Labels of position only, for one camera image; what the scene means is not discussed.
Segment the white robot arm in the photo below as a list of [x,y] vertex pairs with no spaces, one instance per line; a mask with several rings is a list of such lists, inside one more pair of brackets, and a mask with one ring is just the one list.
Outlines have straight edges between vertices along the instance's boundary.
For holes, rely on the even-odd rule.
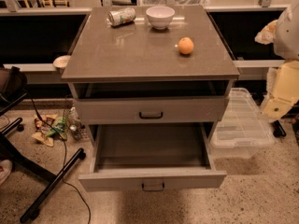
[[274,53],[284,59],[279,68],[268,69],[267,94],[261,104],[264,115],[281,119],[299,101],[299,0],[293,0],[254,40],[272,44]]

